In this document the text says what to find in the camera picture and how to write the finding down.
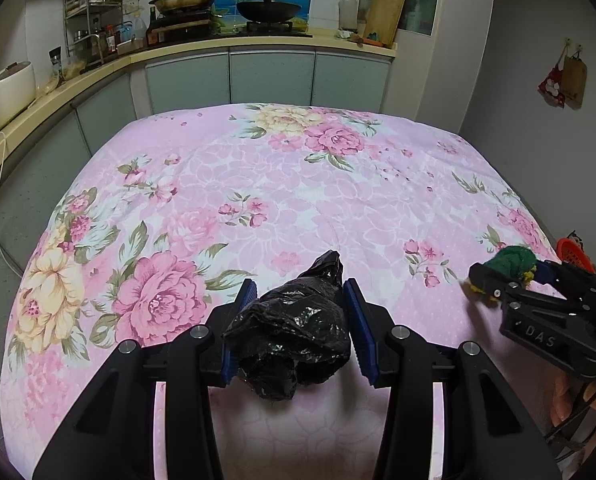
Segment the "right hand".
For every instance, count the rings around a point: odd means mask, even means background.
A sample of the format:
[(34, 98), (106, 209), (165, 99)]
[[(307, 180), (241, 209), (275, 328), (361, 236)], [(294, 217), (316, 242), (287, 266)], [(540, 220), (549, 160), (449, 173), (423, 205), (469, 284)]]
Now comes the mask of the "right hand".
[[(552, 406), (550, 411), (551, 422), (554, 426), (563, 422), (572, 414), (575, 402), (575, 378), (565, 372), (559, 372), (555, 378)], [(596, 411), (596, 398), (591, 403), (591, 408)]]

